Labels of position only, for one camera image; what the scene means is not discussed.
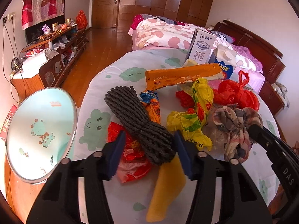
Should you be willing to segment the plaid cloth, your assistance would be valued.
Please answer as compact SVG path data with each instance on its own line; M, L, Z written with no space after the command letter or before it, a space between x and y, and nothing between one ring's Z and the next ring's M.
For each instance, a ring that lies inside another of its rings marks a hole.
M248 133L254 124L263 127L262 117L256 110L250 107L239 109L235 104L218 105L209 112L203 133L212 141L214 150L223 152L225 161L235 158L243 163L254 142Z

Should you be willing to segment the yellow sponge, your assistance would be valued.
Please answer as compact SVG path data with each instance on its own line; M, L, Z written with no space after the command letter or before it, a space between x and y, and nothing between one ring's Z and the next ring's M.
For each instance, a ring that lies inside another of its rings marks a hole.
M186 177L178 156L175 156L171 162L162 164L147 211L146 221L155 223L164 220L168 207L185 185Z

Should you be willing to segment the red snack wrapper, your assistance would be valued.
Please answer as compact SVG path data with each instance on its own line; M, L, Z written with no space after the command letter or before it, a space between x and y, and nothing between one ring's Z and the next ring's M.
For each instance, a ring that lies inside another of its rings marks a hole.
M145 177L152 169L152 164L145 155L140 143L130 133L115 122L108 126L107 141L116 140L120 131L124 131L125 146L117 169L117 178L120 183L137 181Z

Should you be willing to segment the red plastic bag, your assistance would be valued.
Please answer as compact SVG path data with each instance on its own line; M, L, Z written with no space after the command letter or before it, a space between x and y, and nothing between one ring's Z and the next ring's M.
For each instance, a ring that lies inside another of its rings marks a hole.
M213 90L213 102L223 106L236 104L241 109L249 107L258 111L259 100L257 96L252 91L245 89L249 83L249 74L240 70L238 76L238 82L226 79L219 84L218 89Z

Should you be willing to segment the yellow plastic bag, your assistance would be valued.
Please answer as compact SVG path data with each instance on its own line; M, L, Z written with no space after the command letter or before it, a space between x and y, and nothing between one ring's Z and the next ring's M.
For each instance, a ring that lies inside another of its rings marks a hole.
M212 150L212 140L203 134L212 107L214 91L204 78L198 78L192 85L192 99L195 104L186 112L172 111L167 117L166 128L173 133L179 130L184 139L194 143L198 150Z

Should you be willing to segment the red knitted cloth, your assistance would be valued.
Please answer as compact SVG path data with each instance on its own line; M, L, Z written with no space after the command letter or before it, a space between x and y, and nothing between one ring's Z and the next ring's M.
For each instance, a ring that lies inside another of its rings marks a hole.
M175 96L183 108L193 108L195 106L193 98L185 91L177 91Z

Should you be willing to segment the orange muffin wrapper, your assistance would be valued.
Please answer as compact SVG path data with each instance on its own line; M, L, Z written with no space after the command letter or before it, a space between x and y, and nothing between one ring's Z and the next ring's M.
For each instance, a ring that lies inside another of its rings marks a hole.
M221 67L217 63L199 64L174 69L157 69L145 72L147 90L155 91L166 86L191 83L198 78L206 80L224 79Z

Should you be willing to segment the light blue trash bin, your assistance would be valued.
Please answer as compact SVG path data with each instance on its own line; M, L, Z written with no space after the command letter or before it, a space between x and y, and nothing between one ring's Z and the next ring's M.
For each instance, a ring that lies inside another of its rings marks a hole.
M77 121L76 104L61 88L44 88L27 97L7 132L6 156L13 173L33 185L46 181L69 154Z

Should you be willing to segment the cloud pattern tablecloth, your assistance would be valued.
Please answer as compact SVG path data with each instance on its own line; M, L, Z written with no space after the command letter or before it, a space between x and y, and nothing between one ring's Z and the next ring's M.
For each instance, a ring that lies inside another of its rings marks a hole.
M104 101L105 94L115 86L132 85L139 95L146 88L145 72L155 69L172 69L183 66L187 50L183 49L155 49L138 50L126 53L116 62L99 72L90 82L84 96L75 140L73 142L73 160L84 159L93 152L101 150L107 142L107 129L110 122L120 124ZM166 127L167 116L171 111L185 111L175 92L179 86L168 86L157 90L160 101L161 124ZM259 115L263 119L263 126L276 136L278 127L270 109L261 99ZM100 118L100 131L96 125L96 116ZM266 151L258 144L253 144L249 158L242 164L256 184L267 206L275 197L279 180L271 168L271 162ZM104 181L110 212L114 223L148 223L146 215L152 194L156 185L159 167L155 166L141 180L120 183L114 176L110 181ZM190 181L186 176L186 185L168 207L166 218L156 223L186 223L186 219L193 200L196 181Z

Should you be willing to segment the blue Look carton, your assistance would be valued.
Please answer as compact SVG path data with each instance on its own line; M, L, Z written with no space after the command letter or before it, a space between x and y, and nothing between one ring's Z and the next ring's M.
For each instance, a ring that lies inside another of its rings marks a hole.
M237 66L236 55L235 51L226 46L219 45L213 50L208 63L217 63L222 69L224 79L230 79Z

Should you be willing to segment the white milk carton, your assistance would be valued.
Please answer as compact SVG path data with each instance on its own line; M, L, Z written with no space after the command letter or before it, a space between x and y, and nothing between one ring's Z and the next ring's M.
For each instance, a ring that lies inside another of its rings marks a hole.
M198 64L205 64L213 50L213 44L216 36L208 31L197 27L194 31L186 60L191 59Z

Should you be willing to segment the wooden tv cabinet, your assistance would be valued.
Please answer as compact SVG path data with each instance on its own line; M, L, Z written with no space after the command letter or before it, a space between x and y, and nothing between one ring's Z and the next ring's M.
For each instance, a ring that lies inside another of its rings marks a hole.
M76 30L75 27L69 27L53 38L23 49L24 52L32 52L31 56L40 53L42 50L55 50L60 55L50 59L40 68L39 73L32 78L11 78L12 86L17 91L20 102L41 89L59 87L63 83L86 48L88 43L86 34L87 29Z

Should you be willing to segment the pink heart duvet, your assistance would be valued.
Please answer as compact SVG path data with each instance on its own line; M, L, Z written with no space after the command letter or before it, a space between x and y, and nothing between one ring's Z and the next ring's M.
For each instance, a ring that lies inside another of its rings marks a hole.
M262 72L261 62L253 57L248 48L233 45L235 39L219 31L188 23L170 24L155 17L143 19L138 15L134 18L128 34L132 36L133 50L141 50L146 46L188 50L196 28L216 36L213 50L219 45L225 46L237 53L236 62L239 67L246 71Z

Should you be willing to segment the television with cloth cover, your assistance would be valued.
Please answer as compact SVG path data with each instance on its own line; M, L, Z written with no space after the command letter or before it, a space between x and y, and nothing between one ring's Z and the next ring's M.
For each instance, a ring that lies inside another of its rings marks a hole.
M65 0L22 0L21 24L29 44L44 34L42 27L63 24Z

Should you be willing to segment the wooden door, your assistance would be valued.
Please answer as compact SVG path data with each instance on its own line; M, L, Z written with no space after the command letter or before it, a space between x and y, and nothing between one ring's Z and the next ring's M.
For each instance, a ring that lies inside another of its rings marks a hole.
M116 28L119 0L92 0L92 28Z

